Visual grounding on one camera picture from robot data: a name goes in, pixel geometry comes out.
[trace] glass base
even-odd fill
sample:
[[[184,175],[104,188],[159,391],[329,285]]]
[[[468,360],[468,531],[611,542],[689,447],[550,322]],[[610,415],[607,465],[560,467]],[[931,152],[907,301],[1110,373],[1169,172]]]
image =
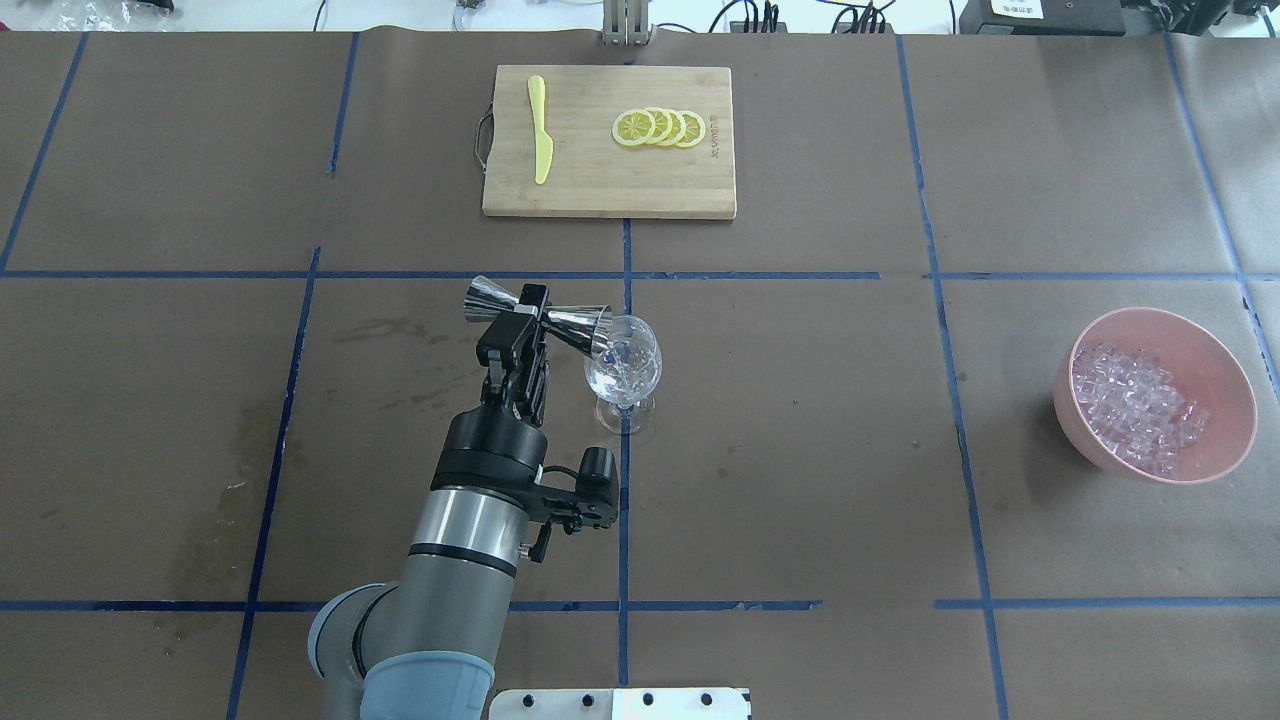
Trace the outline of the glass base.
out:
[[[653,420],[655,405],[652,395],[630,407],[595,398],[595,419],[616,436],[635,434]]]

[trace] cutting board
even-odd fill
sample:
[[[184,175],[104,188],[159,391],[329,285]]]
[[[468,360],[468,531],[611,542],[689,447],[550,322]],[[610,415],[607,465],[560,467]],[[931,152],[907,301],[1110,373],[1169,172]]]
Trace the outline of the cutting board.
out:
[[[547,81],[550,174],[534,183],[529,77]],[[632,108],[692,110],[707,120],[689,149],[622,147],[613,120]],[[728,68],[644,65],[498,65],[485,215],[678,218],[737,214],[733,90]]]

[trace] cutting board handle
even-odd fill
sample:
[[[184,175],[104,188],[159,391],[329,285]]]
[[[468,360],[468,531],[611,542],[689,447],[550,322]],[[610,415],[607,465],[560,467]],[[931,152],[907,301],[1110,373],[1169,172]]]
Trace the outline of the cutting board handle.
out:
[[[489,133],[488,133],[489,145],[488,147],[484,149],[484,155],[481,155],[480,147],[481,145],[484,145],[485,126],[489,127]],[[476,154],[476,161],[480,163],[480,174],[483,176],[489,173],[489,151],[492,150],[493,150],[493,102],[489,102],[489,109],[484,111],[484,115],[480,117],[480,122],[476,123],[475,154]]]

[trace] plastic knife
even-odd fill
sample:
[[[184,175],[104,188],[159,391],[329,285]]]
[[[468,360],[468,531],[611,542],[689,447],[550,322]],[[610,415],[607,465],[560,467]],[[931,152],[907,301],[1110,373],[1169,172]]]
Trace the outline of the plastic knife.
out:
[[[529,78],[529,105],[534,109],[534,182],[543,184],[552,172],[556,142],[547,135],[547,81],[543,76]]]

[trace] metal plate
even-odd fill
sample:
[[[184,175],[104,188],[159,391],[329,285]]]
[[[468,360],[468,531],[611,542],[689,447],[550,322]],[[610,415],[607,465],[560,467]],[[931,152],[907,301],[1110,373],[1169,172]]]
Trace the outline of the metal plate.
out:
[[[504,691],[489,720],[749,720],[751,692],[740,688],[607,688]]]

